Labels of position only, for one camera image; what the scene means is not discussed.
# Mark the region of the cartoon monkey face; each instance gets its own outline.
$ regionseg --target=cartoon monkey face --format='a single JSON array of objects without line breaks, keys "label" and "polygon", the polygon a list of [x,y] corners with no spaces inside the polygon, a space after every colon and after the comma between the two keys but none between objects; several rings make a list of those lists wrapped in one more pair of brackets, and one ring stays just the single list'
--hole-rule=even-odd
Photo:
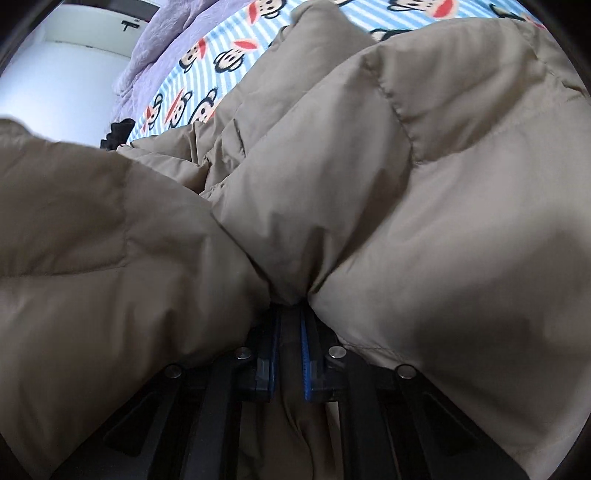
[{"label": "cartoon monkey face", "polygon": [[259,17],[276,18],[287,0],[255,0],[248,6],[248,21],[252,25]]},{"label": "cartoon monkey face", "polygon": [[142,132],[145,132],[146,129],[152,130],[154,128],[156,120],[160,116],[160,111],[162,110],[162,100],[162,93],[159,93],[154,97],[154,103],[148,105],[148,108],[146,109],[146,121],[142,126]]},{"label": "cartoon monkey face", "polygon": [[228,51],[221,52],[213,63],[216,72],[223,73],[239,69],[243,61],[244,52],[239,48],[230,48]]},{"label": "cartoon monkey face", "polygon": [[276,18],[285,6],[286,0],[256,0],[256,9],[259,15],[265,18]]},{"label": "cartoon monkey face", "polygon": [[203,100],[199,102],[197,108],[194,110],[193,114],[191,115],[191,119],[189,123],[192,124],[193,122],[203,122],[207,123],[207,121],[213,115],[213,111],[215,110],[215,102],[217,98],[217,87],[212,88],[209,90],[207,95]]},{"label": "cartoon monkey face", "polygon": [[201,38],[195,45],[193,45],[188,52],[182,56],[178,61],[178,64],[187,73],[191,70],[193,63],[196,60],[203,60],[205,53],[207,52],[207,43],[204,38]]},{"label": "cartoon monkey face", "polygon": [[169,128],[176,128],[183,117],[184,111],[187,108],[187,102],[193,97],[193,92],[187,92],[183,95],[181,90],[170,106],[164,123],[169,123]]},{"label": "cartoon monkey face", "polygon": [[233,72],[240,68],[244,61],[244,55],[256,50],[258,43],[255,40],[235,40],[232,42],[232,48],[228,51],[221,52],[213,61],[215,71],[218,73]]},{"label": "cartoon monkey face", "polygon": [[418,10],[435,20],[454,18],[459,6],[458,0],[389,0],[389,3],[388,10]]},{"label": "cartoon monkey face", "polygon": [[394,35],[406,32],[410,32],[410,30],[384,30],[382,28],[376,28],[375,30],[369,32],[369,34],[375,41],[385,41]]},{"label": "cartoon monkey face", "polygon": [[541,28],[542,30],[546,30],[545,26],[543,26],[535,18],[530,17],[525,12],[523,12],[521,15],[517,15],[513,12],[509,12],[508,10],[505,10],[504,8],[498,7],[495,4],[489,4],[488,7],[499,18],[510,18],[512,20],[520,20],[522,22],[531,23],[532,25],[535,25],[536,27]]},{"label": "cartoon monkey face", "polygon": [[391,0],[390,10],[420,10],[426,11],[427,8],[431,8],[435,0]]}]

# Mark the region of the jacket seam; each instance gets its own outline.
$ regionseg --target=jacket seam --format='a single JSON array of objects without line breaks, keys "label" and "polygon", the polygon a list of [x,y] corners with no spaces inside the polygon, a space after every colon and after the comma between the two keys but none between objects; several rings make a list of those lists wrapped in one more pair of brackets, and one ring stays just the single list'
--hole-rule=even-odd
[{"label": "jacket seam", "polygon": [[406,126],[404,125],[404,122],[402,121],[402,118],[401,118],[400,114],[396,110],[396,105],[394,105],[394,99],[392,98],[393,95],[389,95],[388,92],[386,92],[386,90],[382,86],[382,83],[379,81],[378,72],[376,72],[372,68],[372,66],[369,64],[366,55],[363,55],[363,66],[367,70],[367,72],[370,74],[370,76],[375,80],[375,83],[376,83],[376,85],[378,87],[378,90],[382,93],[382,96],[384,97],[384,99],[386,100],[386,102],[388,102],[388,105],[392,109],[392,112],[394,113],[394,116],[396,117],[396,120],[398,120],[398,123],[400,125],[400,128],[403,131],[405,137],[407,138],[408,144],[410,145],[410,159],[411,159],[411,161],[413,163],[415,163],[415,164],[416,163],[419,163],[419,161],[415,159],[413,140],[412,140],[410,134],[408,133],[408,130],[407,130]]},{"label": "jacket seam", "polygon": [[343,342],[343,346],[350,346],[352,348],[358,348],[360,350],[376,350],[381,352],[389,352],[394,355],[395,359],[399,362],[405,363],[407,359],[404,355],[398,353],[396,350],[392,350],[391,348],[381,347],[381,346],[366,346],[366,345],[355,345],[354,343],[349,343],[347,341]]},{"label": "jacket seam", "polygon": [[129,222],[128,222],[128,211],[127,211],[127,187],[129,184],[129,174],[131,172],[131,166],[133,160],[126,159],[127,169],[125,170],[125,174],[123,175],[123,180],[121,183],[121,187],[123,191],[121,192],[121,209],[123,210],[123,221],[122,225],[122,234],[123,234],[123,255],[121,255],[115,262],[112,262],[110,266],[104,267],[96,267],[96,268],[86,268],[82,270],[75,270],[75,271],[66,271],[60,273],[30,273],[30,274],[23,274],[23,275],[0,275],[1,280],[11,280],[16,278],[47,278],[47,277],[68,277],[71,275],[83,275],[93,272],[104,272],[109,270],[117,270],[118,268],[125,268],[129,263]]},{"label": "jacket seam", "polygon": [[[552,69],[552,67],[550,67],[550,65],[549,65],[549,64],[548,64],[546,61],[544,61],[543,59],[541,59],[541,58],[540,58],[540,56],[538,55],[537,51],[536,51],[536,50],[535,50],[535,48],[534,48],[534,45],[533,45],[533,43],[531,42],[531,32],[527,32],[527,35],[526,35],[526,32],[525,32],[525,31],[523,31],[523,30],[520,30],[519,28],[517,28],[517,25],[516,25],[516,23],[515,23],[515,22],[517,22],[517,21],[518,21],[518,20],[511,20],[511,21],[509,22],[509,23],[511,24],[511,28],[512,28],[514,31],[516,31],[516,32],[517,32],[517,34],[518,34],[518,35],[519,35],[521,38],[523,38],[523,40],[525,41],[525,43],[527,44],[527,46],[530,48],[531,52],[534,54],[534,56],[535,56],[535,59],[536,59],[537,61],[539,61],[539,62],[540,62],[542,65],[544,65],[544,67],[546,68],[546,71],[548,71],[548,73],[549,73],[550,75],[552,75],[552,77],[556,78],[556,79],[557,79],[557,80],[560,82],[560,84],[561,84],[561,85],[562,85],[564,88],[566,88],[566,89],[568,89],[568,90],[573,90],[573,91],[575,91],[575,92],[579,92],[578,90],[575,90],[575,89],[573,89],[573,88],[571,88],[571,87],[568,87],[568,86],[566,86],[566,85],[564,84],[564,82],[563,82],[563,79],[562,79],[562,77],[560,77],[560,76],[559,76],[559,75],[558,75],[558,74],[557,74],[557,73],[556,73],[556,72],[555,72],[555,71]],[[501,25],[501,28],[504,28],[504,25],[503,25],[503,23],[501,23],[501,22],[499,23],[499,25]]]}]

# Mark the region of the white wall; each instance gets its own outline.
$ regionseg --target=white wall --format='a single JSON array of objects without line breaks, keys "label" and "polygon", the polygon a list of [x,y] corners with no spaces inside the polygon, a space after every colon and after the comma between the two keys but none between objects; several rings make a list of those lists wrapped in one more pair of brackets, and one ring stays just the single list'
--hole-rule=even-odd
[{"label": "white wall", "polygon": [[98,147],[109,132],[111,85],[128,61],[96,48],[35,43],[0,77],[0,116],[51,140]]}]

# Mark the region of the black object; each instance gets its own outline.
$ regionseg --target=black object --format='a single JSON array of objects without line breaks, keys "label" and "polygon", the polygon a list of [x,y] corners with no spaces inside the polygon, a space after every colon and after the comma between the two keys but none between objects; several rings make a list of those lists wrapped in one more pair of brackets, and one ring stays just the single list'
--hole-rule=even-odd
[{"label": "black object", "polygon": [[64,0],[65,4],[87,5],[89,7],[103,8],[112,12],[129,15],[149,22],[158,11],[156,5],[142,2],[141,0]]},{"label": "black object", "polygon": [[339,403],[346,480],[528,480],[527,474],[410,365],[368,365],[301,311],[304,393]]},{"label": "black object", "polygon": [[279,322],[208,367],[169,365],[85,441],[52,480],[236,478],[243,401],[267,402],[277,376]]},{"label": "black object", "polygon": [[135,121],[131,118],[111,124],[111,133],[107,134],[107,138],[100,141],[100,147],[103,150],[117,150],[117,147],[126,143],[129,134],[135,127]]},{"label": "black object", "polygon": [[135,28],[136,30],[139,28],[139,24],[137,24],[137,23],[133,23],[133,22],[128,22],[127,20],[123,20],[123,21],[121,22],[121,25],[124,25],[124,28],[123,28],[123,31],[124,31],[124,32],[127,32],[127,29],[128,29],[129,27],[131,27],[131,28]]}]

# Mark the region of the bed sheet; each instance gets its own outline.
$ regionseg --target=bed sheet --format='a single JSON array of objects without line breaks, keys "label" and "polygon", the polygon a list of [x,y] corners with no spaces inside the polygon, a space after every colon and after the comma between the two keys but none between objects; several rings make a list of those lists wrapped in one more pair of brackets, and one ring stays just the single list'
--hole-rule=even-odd
[{"label": "bed sheet", "polygon": [[[200,38],[177,62],[129,141],[169,128],[206,122],[219,101],[242,79],[290,23],[301,0],[255,0]],[[449,18],[506,17],[543,25],[515,0],[335,0],[376,41]]]}]

